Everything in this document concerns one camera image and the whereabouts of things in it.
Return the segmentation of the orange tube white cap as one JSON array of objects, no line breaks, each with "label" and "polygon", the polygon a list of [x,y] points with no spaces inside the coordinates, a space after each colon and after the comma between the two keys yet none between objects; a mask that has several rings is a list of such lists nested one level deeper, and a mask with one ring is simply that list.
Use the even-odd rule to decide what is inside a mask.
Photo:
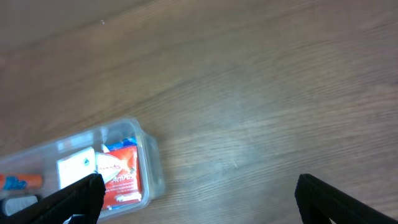
[{"label": "orange tube white cap", "polygon": [[1,190],[39,189],[43,177],[34,174],[1,174]]}]

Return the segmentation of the white blue plaster box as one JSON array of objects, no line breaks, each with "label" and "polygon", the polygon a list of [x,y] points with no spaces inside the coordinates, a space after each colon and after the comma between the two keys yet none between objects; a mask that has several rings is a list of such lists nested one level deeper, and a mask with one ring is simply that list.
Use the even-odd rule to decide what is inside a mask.
[{"label": "white blue plaster box", "polygon": [[83,149],[57,161],[59,188],[63,189],[96,170],[95,150]]}]

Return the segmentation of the red white medicine box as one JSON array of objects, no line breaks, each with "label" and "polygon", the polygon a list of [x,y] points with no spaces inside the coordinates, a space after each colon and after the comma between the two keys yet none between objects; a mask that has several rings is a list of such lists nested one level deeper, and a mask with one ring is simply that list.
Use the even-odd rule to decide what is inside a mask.
[{"label": "red white medicine box", "polygon": [[113,209],[142,200],[141,176],[136,146],[96,153],[97,173],[102,175],[105,196],[102,209]]}]

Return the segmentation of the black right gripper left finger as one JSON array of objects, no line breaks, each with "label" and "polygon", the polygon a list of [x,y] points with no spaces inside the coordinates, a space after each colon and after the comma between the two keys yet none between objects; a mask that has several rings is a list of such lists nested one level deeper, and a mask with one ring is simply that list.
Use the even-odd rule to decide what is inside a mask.
[{"label": "black right gripper left finger", "polygon": [[41,201],[1,219],[3,224],[96,224],[104,203],[100,174],[90,174]]}]

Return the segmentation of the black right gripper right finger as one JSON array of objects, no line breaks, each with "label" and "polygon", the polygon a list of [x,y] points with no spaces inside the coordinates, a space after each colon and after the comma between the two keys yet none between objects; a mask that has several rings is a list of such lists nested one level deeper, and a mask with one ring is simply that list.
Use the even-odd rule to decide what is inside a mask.
[{"label": "black right gripper right finger", "polygon": [[311,174],[299,175],[295,199],[303,224],[397,224]]}]

